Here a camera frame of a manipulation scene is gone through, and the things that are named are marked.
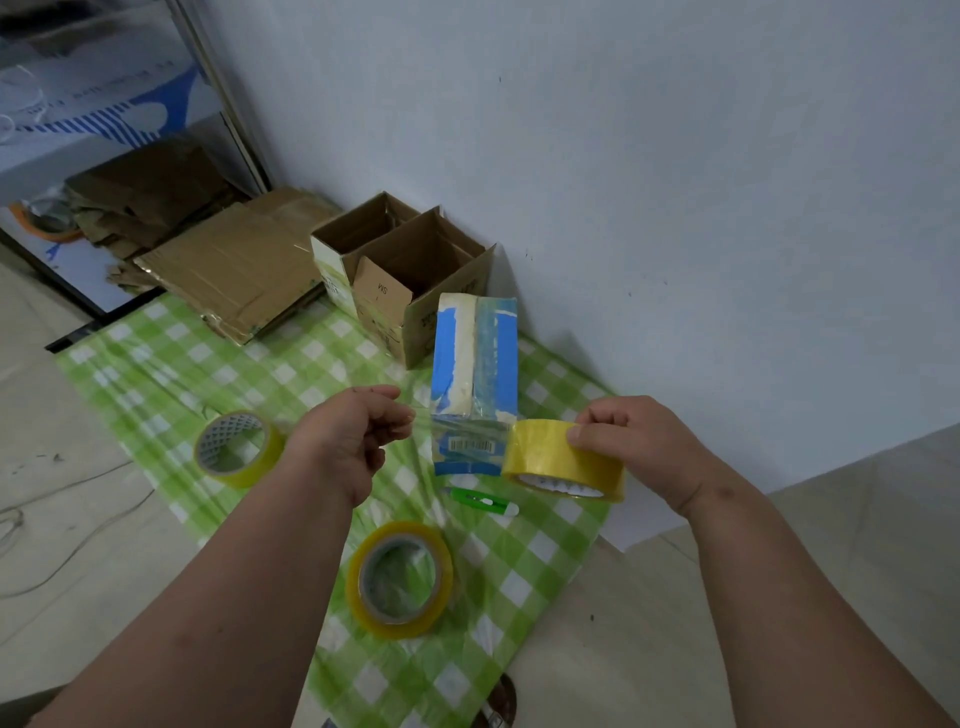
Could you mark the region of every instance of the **hand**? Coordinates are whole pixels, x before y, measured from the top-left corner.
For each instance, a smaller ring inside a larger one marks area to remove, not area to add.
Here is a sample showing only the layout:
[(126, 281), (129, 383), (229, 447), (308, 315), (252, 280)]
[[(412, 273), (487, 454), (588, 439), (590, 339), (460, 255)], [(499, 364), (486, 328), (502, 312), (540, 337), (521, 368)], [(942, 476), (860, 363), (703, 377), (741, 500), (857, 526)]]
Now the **hand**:
[(594, 400), (566, 435), (575, 448), (623, 462), (673, 510), (686, 517), (705, 479), (727, 467), (671, 410), (652, 397)]
[(287, 440), (281, 462), (315, 469), (346, 489), (355, 508), (370, 495), (373, 475), (386, 462), (382, 446), (413, 431), (414, 410), (394, 401), (391, 384), (352, 387), (311, 409)]

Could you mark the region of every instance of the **left hand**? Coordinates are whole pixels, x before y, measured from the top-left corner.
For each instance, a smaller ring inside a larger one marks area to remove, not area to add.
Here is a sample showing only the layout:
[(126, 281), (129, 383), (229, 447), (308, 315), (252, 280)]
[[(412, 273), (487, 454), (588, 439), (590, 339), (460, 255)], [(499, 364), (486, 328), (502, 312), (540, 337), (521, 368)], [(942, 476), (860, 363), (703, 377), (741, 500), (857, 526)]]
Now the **left hand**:
[(316, 469), (328, 488), (345, 488), (355, 508), (370, 495), (386, 462), (382, 446), (413, 432), (416, 414), (395, 401), (391, 384), (351, 387), (307, 412), (287, 440), (282, 461)]

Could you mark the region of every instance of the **tiled floor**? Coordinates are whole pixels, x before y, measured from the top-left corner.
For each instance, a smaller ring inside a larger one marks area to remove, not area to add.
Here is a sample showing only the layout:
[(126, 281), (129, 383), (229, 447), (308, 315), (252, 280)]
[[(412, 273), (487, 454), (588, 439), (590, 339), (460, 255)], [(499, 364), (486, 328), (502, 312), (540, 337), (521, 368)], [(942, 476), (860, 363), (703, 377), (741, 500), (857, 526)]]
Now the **tiled floor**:
[[(0, 507), (127, 460), (43, 345), (83, 319), (0, 260)], [(25, 509), (0, 593), (44, 578), (150, 490), (132, 465)], [(955, 717), (960, 697), (960, 427), (774, 496), (814, 558)], [(0, 526), (0, 537), (5, 527)], [(0, 598), (0, 701), (68, 681), (196, 552), (158, 497), (49, 583)], [(599, 543), (511, 668), (521, 726), (732, 725), (689, 529)], [(320, 726), (306, 696), (298, 726)]]

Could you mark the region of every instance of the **green utility knife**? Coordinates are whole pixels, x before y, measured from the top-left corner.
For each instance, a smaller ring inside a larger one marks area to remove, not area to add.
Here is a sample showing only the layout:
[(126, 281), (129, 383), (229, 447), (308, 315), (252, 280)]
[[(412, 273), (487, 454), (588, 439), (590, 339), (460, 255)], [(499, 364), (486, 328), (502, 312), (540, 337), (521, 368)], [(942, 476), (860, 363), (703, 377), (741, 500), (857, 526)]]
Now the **green utility knife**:
[(480, 511), (490, 511), (497, 516), (512, 518), (520, 512), (516, 503), (511, 503), (507, 499), (499, 496), (492, 496), (489, 493), (470, 491), (466, 488), (451, 488), (449, 486), (443, 488), (443, 490), (458, 503), (463, 503), (470, 508), (476, 508)]

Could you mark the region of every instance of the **clear tape roll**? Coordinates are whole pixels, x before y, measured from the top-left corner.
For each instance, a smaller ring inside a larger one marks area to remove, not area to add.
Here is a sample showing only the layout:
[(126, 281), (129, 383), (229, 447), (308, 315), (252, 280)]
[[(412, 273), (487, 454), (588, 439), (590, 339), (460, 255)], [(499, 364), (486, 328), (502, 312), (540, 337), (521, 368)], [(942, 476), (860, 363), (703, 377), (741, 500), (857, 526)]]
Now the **clear tape roll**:
[[(221, 453), (227, 443), (244, 432), (263, 431), (263, 444), (250, 462), (238, 468), (225, 469)], [(253, 412), (240, 411), (221, 415), (200, 433), (193, 448), (193, 459), (204, 474), (230, 488), (246, 489), (266, 475), (283, 454), (284, 437), (269, 420)]]
[(623, 464), (595, 452), (572, 448), (566, 431), (573, 423), (521, 420), (510, 433), (504, 477), (540, 493), (623, 502)]
[[(433, 589), (414, 612), (393, 617), (380, 611), (372, 597), (372, 578), (378, 559), (397, 546), (418, 546), (433, 561)], [(347, 604), (365, 630), (381, 640), (409, 640), (426, 632), (446, 609), (453, 589), (453, 560), (436, 528), (412, 521), (377, 528), (350, 558)]]

